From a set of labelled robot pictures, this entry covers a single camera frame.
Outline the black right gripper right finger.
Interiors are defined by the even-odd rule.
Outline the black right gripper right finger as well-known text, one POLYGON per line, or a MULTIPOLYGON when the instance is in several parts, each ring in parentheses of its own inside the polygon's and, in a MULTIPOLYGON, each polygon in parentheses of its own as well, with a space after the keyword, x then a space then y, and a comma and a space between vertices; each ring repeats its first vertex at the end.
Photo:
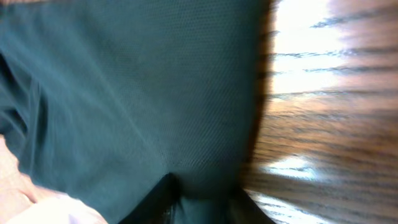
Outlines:
POLYGON ((275 224, 241 187, 232 191, 228 207, 230 224, 275 224))

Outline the black polo shirt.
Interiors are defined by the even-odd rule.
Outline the black polo shirt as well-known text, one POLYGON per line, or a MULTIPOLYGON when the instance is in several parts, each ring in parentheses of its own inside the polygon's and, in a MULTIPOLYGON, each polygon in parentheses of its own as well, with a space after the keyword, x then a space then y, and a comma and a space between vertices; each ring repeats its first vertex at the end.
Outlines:
POLYGON ((34 184, 109 223, 163 176, 173 223, 228 223, 256 114, 262 1, 1 6, 1 134, 34 184))

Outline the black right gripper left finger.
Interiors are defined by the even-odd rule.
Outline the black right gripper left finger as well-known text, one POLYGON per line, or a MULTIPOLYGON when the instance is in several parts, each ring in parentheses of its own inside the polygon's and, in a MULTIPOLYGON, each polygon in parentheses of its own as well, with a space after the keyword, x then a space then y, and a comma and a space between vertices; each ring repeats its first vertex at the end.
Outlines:
POLYGON ((177 178, 166 174, 119 224, 172 224, 179 196, 177 178))

